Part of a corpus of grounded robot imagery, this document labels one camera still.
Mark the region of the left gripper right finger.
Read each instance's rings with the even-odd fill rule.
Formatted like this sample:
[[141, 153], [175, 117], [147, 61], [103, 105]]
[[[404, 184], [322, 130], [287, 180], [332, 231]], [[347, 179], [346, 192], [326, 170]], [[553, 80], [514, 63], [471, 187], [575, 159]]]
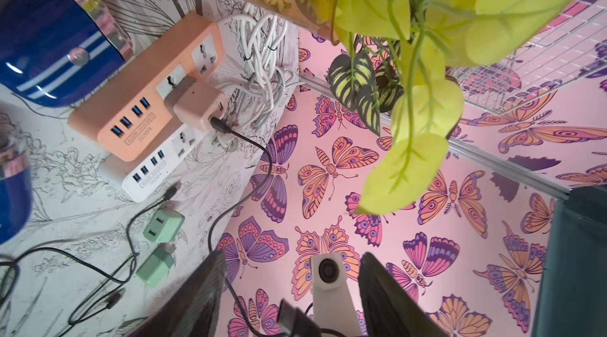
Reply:
[[360, 259], [358, 284], [368, 335], [446, 335], [371, 253]]

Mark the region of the pink charger adapter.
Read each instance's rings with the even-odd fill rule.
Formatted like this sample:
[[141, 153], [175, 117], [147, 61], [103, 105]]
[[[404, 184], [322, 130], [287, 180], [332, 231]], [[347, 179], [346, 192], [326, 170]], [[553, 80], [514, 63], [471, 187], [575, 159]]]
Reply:
[[221, 119], [228, 108], [223, 91], [207, 81], [186, 76], [164, 100], [164, 104], [183, 124], [201, 132], [211, 132], [210, 120]]

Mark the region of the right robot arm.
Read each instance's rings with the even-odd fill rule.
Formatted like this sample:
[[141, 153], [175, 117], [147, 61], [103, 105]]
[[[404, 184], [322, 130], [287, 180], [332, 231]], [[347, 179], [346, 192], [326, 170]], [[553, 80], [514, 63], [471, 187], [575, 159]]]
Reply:
[[606, 335], [605, 185], [557, 203], [532, 335]]

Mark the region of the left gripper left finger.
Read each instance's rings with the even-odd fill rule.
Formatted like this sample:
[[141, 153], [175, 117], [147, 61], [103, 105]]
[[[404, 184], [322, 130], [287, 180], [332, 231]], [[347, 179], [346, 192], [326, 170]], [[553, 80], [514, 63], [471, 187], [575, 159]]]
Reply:
[[226, 273], [224, 253], [210, 253], [169, 301], [129, 335], [215, 335]]

